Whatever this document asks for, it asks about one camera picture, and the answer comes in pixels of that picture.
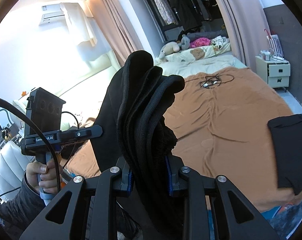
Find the person's left hand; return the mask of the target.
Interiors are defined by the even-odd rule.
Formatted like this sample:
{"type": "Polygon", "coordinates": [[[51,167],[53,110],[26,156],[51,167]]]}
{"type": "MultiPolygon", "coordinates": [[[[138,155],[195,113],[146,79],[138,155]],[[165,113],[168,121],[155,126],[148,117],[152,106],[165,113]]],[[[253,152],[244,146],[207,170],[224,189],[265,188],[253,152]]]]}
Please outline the person's left hand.
{"type": "Polygon", "coordinates": [[[36,193],[42,189],[46,193],[57,194],[58,183],[53,159],[46,164],[34,161],[26,167],[25,179],[28,185],[36,193]]]}

